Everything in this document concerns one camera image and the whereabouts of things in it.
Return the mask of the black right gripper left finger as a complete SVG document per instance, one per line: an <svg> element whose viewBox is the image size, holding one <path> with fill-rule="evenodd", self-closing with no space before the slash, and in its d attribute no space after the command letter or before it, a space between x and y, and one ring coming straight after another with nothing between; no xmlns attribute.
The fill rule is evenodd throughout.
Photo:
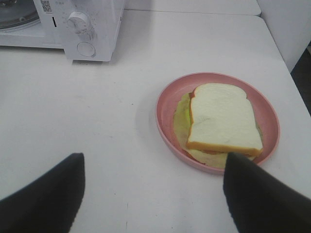
<svg viewBox="0 0 311 233"><path fill-rule="evenodd" d="M85 158L73 153L22 189L1 199L2 233L68 233L85 192Z"/></svg>

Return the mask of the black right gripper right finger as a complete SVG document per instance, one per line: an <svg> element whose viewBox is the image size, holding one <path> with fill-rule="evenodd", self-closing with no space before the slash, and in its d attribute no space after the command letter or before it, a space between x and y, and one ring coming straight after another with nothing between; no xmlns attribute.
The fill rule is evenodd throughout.
<svg viewBox="0 0 311 233"><path fill-rule="evenodd" d="M223 191L240 233L311 231L311 200L241 154L227 156Z"/></svg>

